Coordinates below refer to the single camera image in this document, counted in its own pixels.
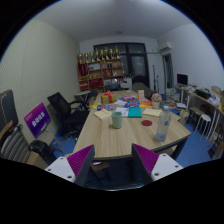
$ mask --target book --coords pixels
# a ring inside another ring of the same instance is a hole
[[[141,101],[139,107],[152,107],[152,101]]]
[[[105,110],[105,109],[103,109],[101,111],[97,111],[97,112],[94,113],[94,115],[96,117],[98,117],[100,120],[104,120],[106,118],[111,117],[111,114],[112,114],[112,112],[110,112],[108,110]]]
[[[128,117],[130,118],[141,118],[142,117],[142,110],[141,108],[129,108]]]
[[[150,115],[150,116],[153,116],[153,117],[159,117],[161,112],[162,112],[162,110],[155,110],[155,109],[146,108],[143,111],[143,114]]]
[[[103,110],[103,109],[106,109],[106,110],[115,110],[116,109],[116,107],[115,106],[112,106],[112,105],[110,105],[110,104],[105,104],[105,105],[98,105],[97,106],[97,110]]]
[[[90,107],[97,109],[97,106],[99,106],[99,105],[100,105],[100,103],[96,103],[96,104],[90,105]]]
[[[115,112],[121,112],[122,113],[122,117],[128,117],[129,108],[117,107]]]
[[[140,105],[139,102],[136,102],[136,101],[128,101],[128,102],[124,105],[124,108],[131,108],[131,107],[138,108],[139,105]]]

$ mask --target notebook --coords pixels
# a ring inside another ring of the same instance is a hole
[[[112,114],[112,112],[110,112],[108,110],[105,110],[105,109],[103,109],[101,111],[97,111],[97,112],[94,113],[94,115],[96,117],[98,117],[100,120],[104,120],[106,118],[111,117],[111,114]]]
[[[141,108],[133,108],[133,107],[130,107],[129,108],[129,112],[128,112],[128,117],[130,118],[140,118],[142,117],[142,110]]]
[[[155,110],[155,109],[146,108],[143,111],[143,114],[150,115],[150,116],[154,116],[154,117],[159,117],[159,115],[160,115],[161,112],[162,112],[162,110]]]
[[[115,112],[121,112],[122,113],[122,117],[128,117],[129,108],[117,107]]]
[[[152,101],[141,101],[139,107],[152,107]]]

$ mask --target cup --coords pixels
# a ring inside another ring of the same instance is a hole
[[[122,127],[122,113],[121,112],[113,112],[111,114],[112,123],[114,128],[121,128]]]

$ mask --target purple sign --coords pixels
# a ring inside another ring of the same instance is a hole
[[[34,137],[37,138],[51,118],[44,106],[44,103],[40,103],[24,117],[24,120]]]

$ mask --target box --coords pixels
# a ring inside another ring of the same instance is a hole
[[[144,97],[145,97],[144,90],[138,90],[137,94],[138,94],[138,96],[137,96],[138,101],[143,101]]]
[[[41,169],[46,169],[48,167],[48,165],[40,157],[40,155],[38,153],[32,152],[32,151],[30,153],[28,160],[26,161],[26,164],[33,165],[33,166],[36,166]]]
[[[117,101],[117,94],[111,93],[108,91],[107,93],[103,93],[101,96],[101,103],[102,104],[110,104]]]

